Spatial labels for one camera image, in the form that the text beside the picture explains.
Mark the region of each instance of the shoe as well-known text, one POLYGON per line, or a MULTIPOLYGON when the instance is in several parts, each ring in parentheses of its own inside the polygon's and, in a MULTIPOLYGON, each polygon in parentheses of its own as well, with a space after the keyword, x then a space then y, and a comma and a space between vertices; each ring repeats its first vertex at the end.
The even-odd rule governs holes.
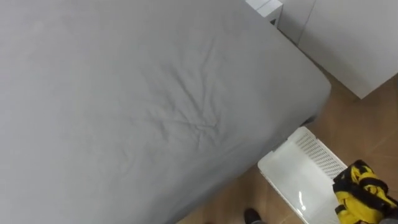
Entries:
POLYGON ((248 208, 244 211, 244 222, 245 224, 266 224, 261 221, 260 215, 253 208, 248 208))

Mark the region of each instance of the plastic storage box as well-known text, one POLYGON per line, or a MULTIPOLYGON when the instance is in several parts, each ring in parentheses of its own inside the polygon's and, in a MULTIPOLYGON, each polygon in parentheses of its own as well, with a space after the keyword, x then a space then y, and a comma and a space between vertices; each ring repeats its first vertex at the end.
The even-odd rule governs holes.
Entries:
POLYGON ((339 224, 333 178, 347 166, 307 128, 258 162, 263 176, 307 224, 339 224))

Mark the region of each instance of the wooden floor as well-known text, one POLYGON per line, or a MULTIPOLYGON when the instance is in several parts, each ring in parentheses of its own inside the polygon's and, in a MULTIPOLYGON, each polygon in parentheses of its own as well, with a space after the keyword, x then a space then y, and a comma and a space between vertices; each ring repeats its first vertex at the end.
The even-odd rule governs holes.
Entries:
MULTIPOLYGON (((327 77, 331 96, 310 130, 346 164, 364 159, 398 198, 398 78, 359 100, 327 77)), ((254 166, 178 224, 243 224, 247 207, 268 224, 302 223, 254 166)))

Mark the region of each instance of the yellow fabric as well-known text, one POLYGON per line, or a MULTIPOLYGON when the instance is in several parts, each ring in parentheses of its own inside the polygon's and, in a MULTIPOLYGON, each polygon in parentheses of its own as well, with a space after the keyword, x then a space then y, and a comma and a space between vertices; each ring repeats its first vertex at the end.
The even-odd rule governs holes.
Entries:
MULTIPOLYGON (((356 163, 354 163, 353 165, 348 167, 348 169, 350 169, 349 173, 351 174, 351 176, 347 177, 345 175, 342 175, 341 179, 335 180, 337 184, 343 183, 359 186, 360 181, 365 178, 379 180, 377 175, 368 166, 358 167, 356 163)), ((369 184, 365 185, 362 189, 370 192, 378 198, 381 198, 391 208, 397 207, 395 202, 387 198, 385 191, 380 186, 369 184)), ((335 195, 338 203, 345 207, 345 210, 341 210, 337 214, 342 224, 355 224, 359 221, 377 224, 384 218, 384 214, 382 213, 382 211, 368 207, 365 203, 352 196, 351 192, 349 191, 339 190, 335 192, 335 195)))

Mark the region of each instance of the mattress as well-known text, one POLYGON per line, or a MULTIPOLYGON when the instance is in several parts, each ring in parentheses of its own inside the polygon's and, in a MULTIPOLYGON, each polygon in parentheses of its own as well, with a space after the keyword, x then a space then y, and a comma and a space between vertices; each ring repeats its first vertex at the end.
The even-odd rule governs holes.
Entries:
POLYGON ((175 223, 316 115, 242 0, 0 1, 0 223, 175 223))

